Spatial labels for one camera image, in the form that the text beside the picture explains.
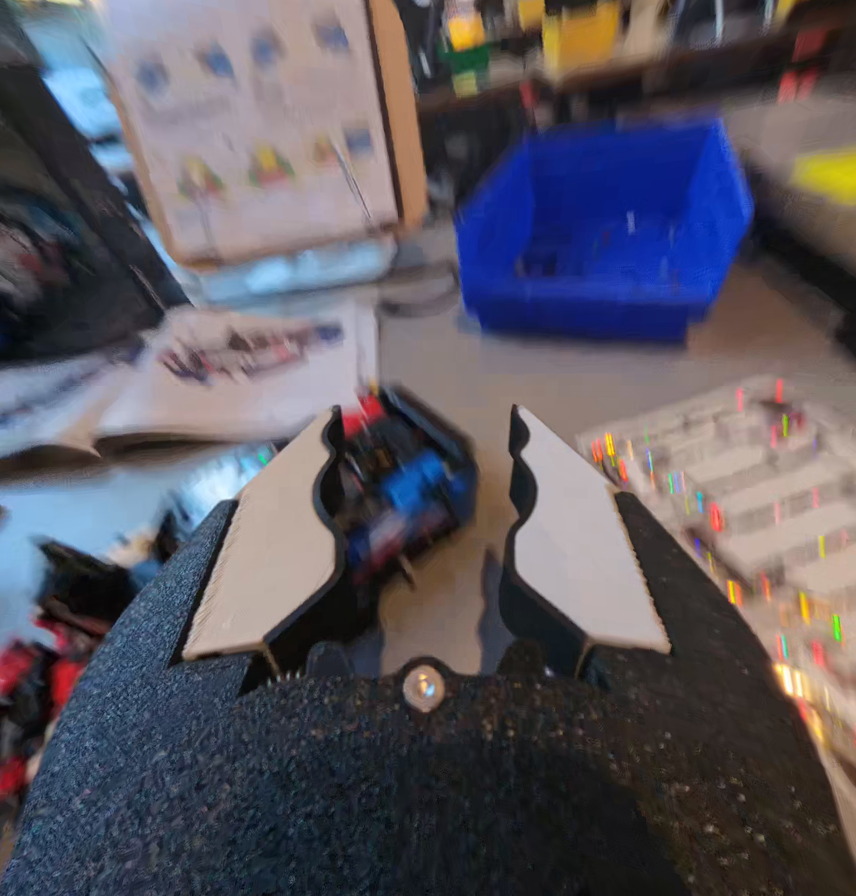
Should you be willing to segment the yellow paper note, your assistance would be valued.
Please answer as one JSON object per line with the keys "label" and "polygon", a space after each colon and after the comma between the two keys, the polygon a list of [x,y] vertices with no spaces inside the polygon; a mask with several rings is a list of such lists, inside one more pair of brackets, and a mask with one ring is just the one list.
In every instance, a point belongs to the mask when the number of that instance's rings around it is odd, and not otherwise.
{"label": "yellow paper note", "polygon": [[798,156],[790,182],[834,203],[856,206],[856,144]]}

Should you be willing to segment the clear plastic bag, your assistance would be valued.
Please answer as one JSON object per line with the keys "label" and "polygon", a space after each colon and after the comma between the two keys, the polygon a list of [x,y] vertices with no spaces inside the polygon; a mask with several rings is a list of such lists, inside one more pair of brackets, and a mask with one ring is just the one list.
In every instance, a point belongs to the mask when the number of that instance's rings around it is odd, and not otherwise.
{"label": "clear plastic bag", "polygon": [[392,237],[330,245],[203,273],[177,269],[175,276],[192,304],[235,307],[295,294],[373,283],[398,254]]}

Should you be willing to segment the yellow box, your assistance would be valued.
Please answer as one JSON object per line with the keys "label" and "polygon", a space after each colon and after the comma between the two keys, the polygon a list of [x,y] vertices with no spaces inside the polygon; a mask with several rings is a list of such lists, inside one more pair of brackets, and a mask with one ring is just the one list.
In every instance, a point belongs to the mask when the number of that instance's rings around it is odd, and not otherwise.
{"label": "yellow box", "polygon": [[547,74],[605,64],[619,36],[619,1],[545,1],[543,65]]}

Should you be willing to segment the toy brick race car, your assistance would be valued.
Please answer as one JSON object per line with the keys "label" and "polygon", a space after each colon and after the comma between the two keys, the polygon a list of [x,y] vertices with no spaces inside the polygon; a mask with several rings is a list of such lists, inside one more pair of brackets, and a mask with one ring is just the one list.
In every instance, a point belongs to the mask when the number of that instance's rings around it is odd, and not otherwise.
{"label": "toy brick race car", "polygon": [[[258,682],[290,673],[310,648],[349,643],[374,625],[381,586],[406,562],[473,518],[477,466],[470,443],[410,392],[382,390],[341,414],[337,459],[321,497],[338,536],[332,582],[276,643],[247,652]],[[94,650],[142,590],[221,502],[234,510],[243,487],[288,442],[238,446],[186,480],[159,527],[126,541],[109,559],[63,543],[38,543],[45,562],[35,625],[56,646],[15,641],[0,652],[0,818],[19,808],[59,719]]]}

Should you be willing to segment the grey background table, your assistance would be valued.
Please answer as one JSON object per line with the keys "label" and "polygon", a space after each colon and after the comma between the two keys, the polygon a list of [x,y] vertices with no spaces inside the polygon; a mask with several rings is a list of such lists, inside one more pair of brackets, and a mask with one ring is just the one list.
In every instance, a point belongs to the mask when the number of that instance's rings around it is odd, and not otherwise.
{"label": "grey background table", "polygon": [[802,172],[814,161],[856,154],[856,96],[744,104],[727,111],[724,121],[757,178],[761,215],[856,278],[856,199],[838,198]]}

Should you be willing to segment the open instruction booklet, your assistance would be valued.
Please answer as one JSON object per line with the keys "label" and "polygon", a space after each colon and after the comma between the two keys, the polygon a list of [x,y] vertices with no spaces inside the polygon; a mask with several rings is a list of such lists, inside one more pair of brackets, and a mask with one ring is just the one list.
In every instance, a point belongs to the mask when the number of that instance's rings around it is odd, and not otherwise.
{"label": "open instruction booklet", "polygon": [[161,443],[277,441],[378,376],[374,307],[281,318],[179,308],[156,330],[68,360],[0,369],[0,478]]}

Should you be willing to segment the blue plastic bin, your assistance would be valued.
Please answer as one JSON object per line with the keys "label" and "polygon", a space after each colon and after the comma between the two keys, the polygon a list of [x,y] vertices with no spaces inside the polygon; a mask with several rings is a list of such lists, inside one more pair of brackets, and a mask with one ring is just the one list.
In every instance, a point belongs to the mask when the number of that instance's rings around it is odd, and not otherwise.
{"label": "blue plastic bin", "polygon": [[552,128],[456,213],[464,306],[493,332],[681,343],[753,218],[720,118]]}

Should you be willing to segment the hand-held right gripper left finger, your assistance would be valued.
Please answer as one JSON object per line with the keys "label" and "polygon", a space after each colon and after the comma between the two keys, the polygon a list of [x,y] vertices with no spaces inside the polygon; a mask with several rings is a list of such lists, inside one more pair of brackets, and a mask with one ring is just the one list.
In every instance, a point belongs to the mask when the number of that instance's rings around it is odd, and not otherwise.
{"label": "hand-held right gripper left finger", "polygon": [[323,411],[243,487],[183,660],[275,651],[332,582],[338,536],[320,489],[343,434],[340,409]]}

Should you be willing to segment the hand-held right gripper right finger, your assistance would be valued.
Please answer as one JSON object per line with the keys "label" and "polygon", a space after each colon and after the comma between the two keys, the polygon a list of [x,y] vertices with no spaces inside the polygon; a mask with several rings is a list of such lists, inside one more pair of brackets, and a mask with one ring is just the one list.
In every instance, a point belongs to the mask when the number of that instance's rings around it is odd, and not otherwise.
{"label": "hand-held right gripper right finger", "polygon": [[510,411],[501,615],[546,655],[671,643],[617,504],[621,491],[522,405]]}

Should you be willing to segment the holographic sticker sheet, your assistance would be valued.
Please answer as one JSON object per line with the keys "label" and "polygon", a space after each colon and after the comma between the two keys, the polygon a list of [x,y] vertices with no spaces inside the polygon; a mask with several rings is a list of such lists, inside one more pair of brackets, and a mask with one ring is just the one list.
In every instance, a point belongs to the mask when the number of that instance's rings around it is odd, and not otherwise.
{"label": "holographic sticker sheet", "polygon": [[575,444],[706,568],[814,736],[856,769],[856,426],[756,377]]}

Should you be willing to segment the cluttered wooden workbench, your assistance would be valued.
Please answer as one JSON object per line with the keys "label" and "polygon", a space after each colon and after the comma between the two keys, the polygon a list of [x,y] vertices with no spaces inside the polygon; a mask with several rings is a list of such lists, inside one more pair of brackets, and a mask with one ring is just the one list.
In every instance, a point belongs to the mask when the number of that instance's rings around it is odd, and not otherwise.
{"label": "cluttered wooden workbench", "polygon": [[613,59],[555,76],[543,65],[544,2],[511,2],[512,21],[480,46],[441,45],[438,77],[416,93],[420,112],[517,97],[523,85],[555,97],[632,85],[657,94],[709,74],[741,82],[823,50],[838,66],[856,59],[856,2],[621,3]]}

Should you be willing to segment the instruction sheet on stand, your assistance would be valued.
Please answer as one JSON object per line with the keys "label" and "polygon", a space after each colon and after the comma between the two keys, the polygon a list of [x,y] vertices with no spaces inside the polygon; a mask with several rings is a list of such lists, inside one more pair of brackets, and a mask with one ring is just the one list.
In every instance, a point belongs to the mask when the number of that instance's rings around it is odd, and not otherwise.
{"label": "instruction sheet on stand", "polygon": [[111,99],[176,263],[247,263],[422,225],[422,137],[394,2],[98,9]]}

